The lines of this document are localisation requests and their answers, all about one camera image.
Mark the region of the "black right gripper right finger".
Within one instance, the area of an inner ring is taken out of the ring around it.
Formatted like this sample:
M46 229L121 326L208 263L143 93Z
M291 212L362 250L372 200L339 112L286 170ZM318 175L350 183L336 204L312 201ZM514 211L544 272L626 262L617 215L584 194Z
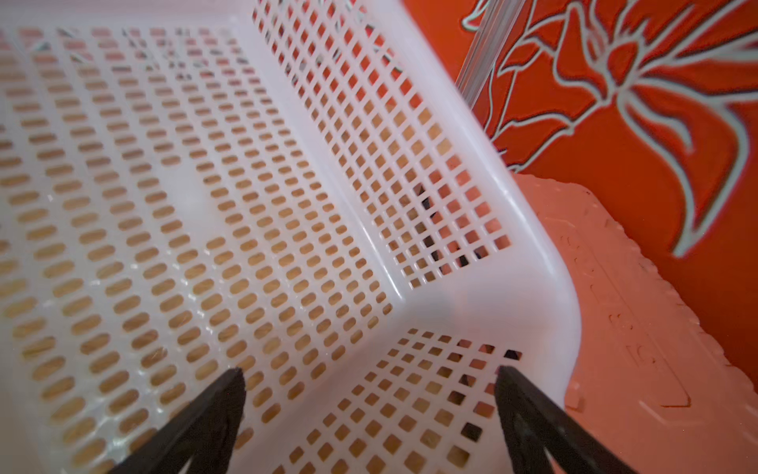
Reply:
M499 367L495 402L515 473L634 471L515 367Z

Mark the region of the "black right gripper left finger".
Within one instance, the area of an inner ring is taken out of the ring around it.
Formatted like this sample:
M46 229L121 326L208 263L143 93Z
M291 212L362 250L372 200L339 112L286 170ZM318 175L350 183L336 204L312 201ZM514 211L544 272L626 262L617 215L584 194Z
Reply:
M228 369L113 473L225 473L246 400L242 369Z

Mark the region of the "white plastic perforated basket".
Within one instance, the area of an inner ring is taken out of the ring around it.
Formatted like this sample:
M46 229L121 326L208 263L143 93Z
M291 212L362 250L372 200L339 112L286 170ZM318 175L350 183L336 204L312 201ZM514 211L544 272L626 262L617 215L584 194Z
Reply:
M488 473L578 298L400 1L1 5L1 469L101 473L237 367L233 473Z

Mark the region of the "red plastic tool case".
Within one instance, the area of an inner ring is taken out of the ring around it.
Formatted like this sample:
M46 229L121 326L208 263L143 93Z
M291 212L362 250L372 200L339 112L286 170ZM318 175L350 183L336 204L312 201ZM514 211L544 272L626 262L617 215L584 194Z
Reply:
M753 473L747 375L586 188L516 183L560 251L582 312L567 412L641 473Z

